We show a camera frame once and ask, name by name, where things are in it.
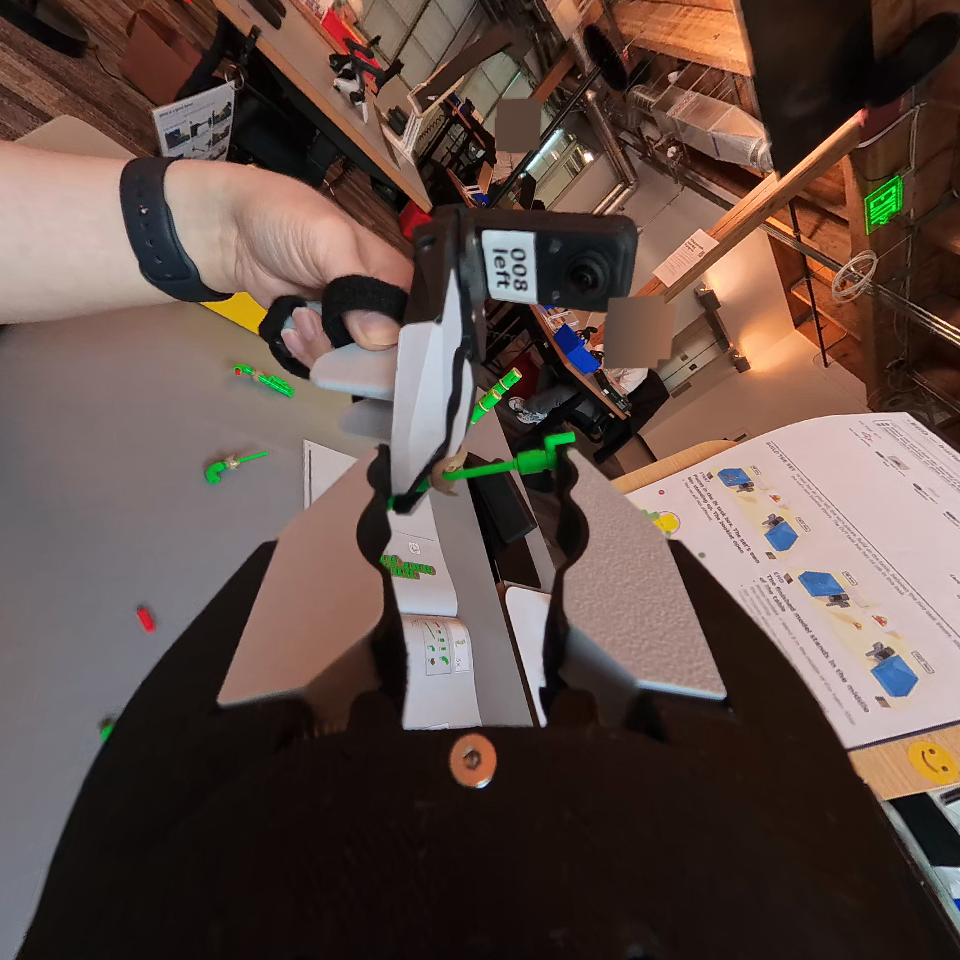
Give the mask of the printed sign sheet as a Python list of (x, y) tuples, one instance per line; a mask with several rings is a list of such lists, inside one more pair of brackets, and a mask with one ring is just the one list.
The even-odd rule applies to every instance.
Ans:
[(223, 82), (152, 112), (159, 155), (169, 160), (225, 161), (234, 126), (236, 89)]

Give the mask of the green lego stem assembly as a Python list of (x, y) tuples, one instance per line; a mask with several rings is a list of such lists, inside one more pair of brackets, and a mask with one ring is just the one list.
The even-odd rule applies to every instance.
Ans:
[[(526, 476), (551, 472), (557, 467), (560, 449), (572, 446), (575, 439), (575, 433), (571, 430), (551, 434), (543, 439), (541, 448), (520, 451), (510, 461), (465, 466), (460, 469), (445, 471), (440, 474), (440, 478), (444, 481), (457, 483), (461, 480), (485, 478), (500, 474), (517, 473)], [(400, 505), (398, 507), (395, 506), (397, 498), (391, 496), (387, 501), (387, 510), (401, 513), (410, 512), (416, 507), (421, 496), (433, 486), (432, 479), (428, 475), (413, 492), (404, 493), (399, 497)]]

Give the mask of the green curved lego piece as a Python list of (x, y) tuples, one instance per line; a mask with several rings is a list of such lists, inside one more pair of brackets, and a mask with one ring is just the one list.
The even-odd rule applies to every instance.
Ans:
[(222, 482), (223, 475), (227, 472), (238, 470), (242, 465), (255, 462), (270, 455), (269, 451), (261, 451), (248, 455), (230, 454), (220, 461), (210, 462), (204, 471), (204, 479), (209, 485), (217, 485)]

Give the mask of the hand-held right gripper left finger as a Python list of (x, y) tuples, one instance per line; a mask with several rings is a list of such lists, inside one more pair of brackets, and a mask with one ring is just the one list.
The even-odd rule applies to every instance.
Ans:
[(407, 653), (392, 577), (386, 446), (361, 457), (278, 536), (218, 694), (223, 708), (294, 698), (320, 727), (380, 695), (398, 723)]

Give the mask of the yellow smiley sticker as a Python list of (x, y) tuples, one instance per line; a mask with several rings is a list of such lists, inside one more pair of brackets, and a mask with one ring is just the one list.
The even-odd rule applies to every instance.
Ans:
[(942, 744), (914, 741), (907, 749), (907, 759), (918, 774), (937, 786), (959, 783), (959, 760)]

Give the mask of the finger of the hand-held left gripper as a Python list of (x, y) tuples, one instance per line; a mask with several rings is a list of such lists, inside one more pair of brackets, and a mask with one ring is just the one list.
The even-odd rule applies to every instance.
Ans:
[(460, 452), (466, 438), (476, 397), (474, 360), (469, 351), (456, 351), (448, 399), (448, 460)]
[(399, 336), (390, 427), (390, 495), (395, 507), (449, 460), (449, 398), (456, 352), (471, 351), (471, 308), (449, 269), (438, 319), (405, 325)]

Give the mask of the person's left hand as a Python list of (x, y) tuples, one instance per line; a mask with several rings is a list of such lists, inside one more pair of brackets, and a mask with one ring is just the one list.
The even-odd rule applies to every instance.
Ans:
[(177, 237), (204, 284), (269, 307), (366, 277), (410, 289), (413, 267), (305, 184), (250, 166), (176, 161), (164, 177)]

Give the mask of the small black box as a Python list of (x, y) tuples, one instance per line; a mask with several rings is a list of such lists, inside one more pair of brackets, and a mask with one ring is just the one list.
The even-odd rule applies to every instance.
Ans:
[(472, 477), (466, 483), (494, 551), (505, 550), (537, 529), (535, 515), (510, 471)]

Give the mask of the lego instruction booklet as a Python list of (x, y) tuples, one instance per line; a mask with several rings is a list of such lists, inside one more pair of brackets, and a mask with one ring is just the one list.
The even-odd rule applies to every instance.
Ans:
[(413, 513), (390, 512), (390, 540), (381, 563), (401, 614), (409, 678), (402, 713), (406, 730), (480, 724), (475, 650), (447, 565), (430, 495)]

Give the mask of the black wrist band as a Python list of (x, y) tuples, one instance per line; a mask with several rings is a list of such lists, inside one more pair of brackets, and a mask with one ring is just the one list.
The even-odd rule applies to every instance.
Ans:
[(142, 157), (127, 162), (119, 177), (119, 206), (126, 236), (146, 282), (182, 303), (221, 303), (220, 293), (202, 281), (177, 234), (165, 195), (168, 169), (178, 160)]

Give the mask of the laminated task instruction sheet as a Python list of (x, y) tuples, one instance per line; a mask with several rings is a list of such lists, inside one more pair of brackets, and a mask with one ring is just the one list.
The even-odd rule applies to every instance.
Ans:
[(774, 642), (846, 748), (958, 721), (959, 455), (912, 414), (790, 424), (627, 498)]

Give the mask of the brown cardboard box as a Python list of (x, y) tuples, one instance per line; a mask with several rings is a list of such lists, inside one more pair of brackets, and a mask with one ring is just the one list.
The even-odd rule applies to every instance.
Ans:
[(176, 101), (201, 61), (201, 49), (163, 15), (147, 6), (133, 14), (126, 36), (120, 64), (122, 78), (155, 106)]

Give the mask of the person's left forearm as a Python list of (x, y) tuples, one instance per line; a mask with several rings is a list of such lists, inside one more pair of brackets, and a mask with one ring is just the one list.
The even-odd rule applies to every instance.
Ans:
[(172, 302), (131, 248), (119, 198), (125, 165), (2, 143), (3, 325)]

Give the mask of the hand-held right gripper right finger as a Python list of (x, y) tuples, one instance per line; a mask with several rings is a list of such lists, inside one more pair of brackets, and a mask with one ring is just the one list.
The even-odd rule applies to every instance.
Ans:
[(585, 456), (558, 455), (555, 574), (542, 642), (542, 705), (585, 690), (598, 707), (645, 693), (722, 702), (726, 688), (654, 523)]

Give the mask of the green lego bamboo segment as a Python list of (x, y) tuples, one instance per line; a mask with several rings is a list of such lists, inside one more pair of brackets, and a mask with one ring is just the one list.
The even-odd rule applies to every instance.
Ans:
[(476, 401), (471, 414), (470, 425), (477, 424), (486, 414), (492, 412), (521, 379), (522, 373), (517, 368), (512, 367), (500, 379), (496, 380)]

